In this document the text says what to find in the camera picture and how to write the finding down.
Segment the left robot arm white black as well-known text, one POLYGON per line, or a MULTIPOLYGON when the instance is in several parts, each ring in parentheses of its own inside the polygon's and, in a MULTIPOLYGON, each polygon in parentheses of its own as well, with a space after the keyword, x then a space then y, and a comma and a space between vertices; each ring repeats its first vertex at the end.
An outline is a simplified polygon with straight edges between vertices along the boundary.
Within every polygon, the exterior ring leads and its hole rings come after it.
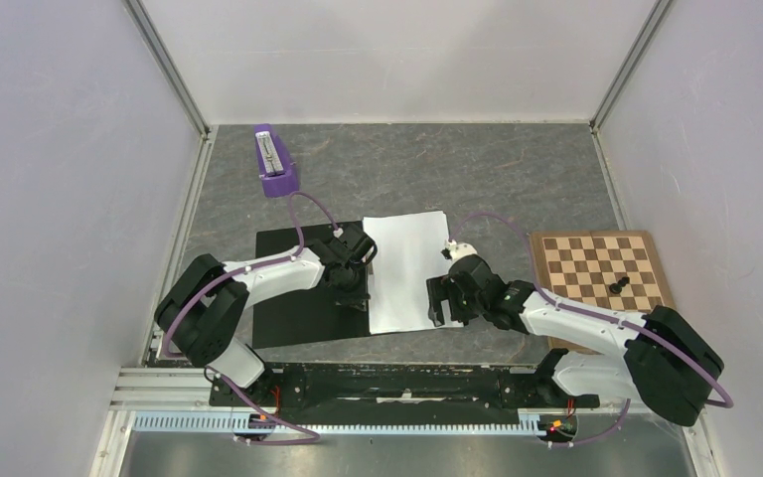
POLYGON ((272 380, 265 362, 235 334, 244 311, 291 292, 329 288, 342 306, 361 309, 370 297, 367 271, 376 242, 356 223, 320 238, 300 237, 279 253, 239 262, 197 256, 160 300, 154 322, 193 366, 233 382, 249 405, 266 402, 272 380))

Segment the white paper sheets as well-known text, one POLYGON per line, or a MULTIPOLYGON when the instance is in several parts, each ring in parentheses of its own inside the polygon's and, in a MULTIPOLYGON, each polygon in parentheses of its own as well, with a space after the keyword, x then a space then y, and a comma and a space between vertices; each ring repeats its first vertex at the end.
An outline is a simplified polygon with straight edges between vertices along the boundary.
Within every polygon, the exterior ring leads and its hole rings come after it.
POLYGON ((446 214, 365 217, 362 225, 378 248, 368 280, 370 333, 435 330, 426 281, 448 271, 441 253, 449 234, 446 214))

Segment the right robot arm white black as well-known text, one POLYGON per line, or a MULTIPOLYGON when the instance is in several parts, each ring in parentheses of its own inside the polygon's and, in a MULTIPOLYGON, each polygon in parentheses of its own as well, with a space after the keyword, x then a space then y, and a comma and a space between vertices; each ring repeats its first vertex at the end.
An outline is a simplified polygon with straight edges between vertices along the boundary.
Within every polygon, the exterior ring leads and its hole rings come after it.
POLYGON ((482 318, 495 327, 553 337, 593 351, 568 352, 534 378, 547 405, 570 396, 638 399, 667 421, 692 426, 709 405, 731 407, 719 355, 675 309, 615 311, 562 298, 524 280, 506 282, 477 254, 454 257, 426 281, 435 325, 482 318))

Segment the black folder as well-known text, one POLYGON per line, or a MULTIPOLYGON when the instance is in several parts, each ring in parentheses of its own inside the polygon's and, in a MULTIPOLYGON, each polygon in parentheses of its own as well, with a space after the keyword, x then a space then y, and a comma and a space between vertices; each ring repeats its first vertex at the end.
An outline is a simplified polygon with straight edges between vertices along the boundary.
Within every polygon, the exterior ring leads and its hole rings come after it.
MULTIPOLYGON (((304 238, 327 239, 331 225, 302 228, 304 238)), ((257 232, 255 257, 286 251, 298 244, 293 228, 257 232)), ((369 313, 336 303, 337 290, 325 285, 297 290, 253 307, 252 348, 263 350, 318 342, 370 337, 369 313)))

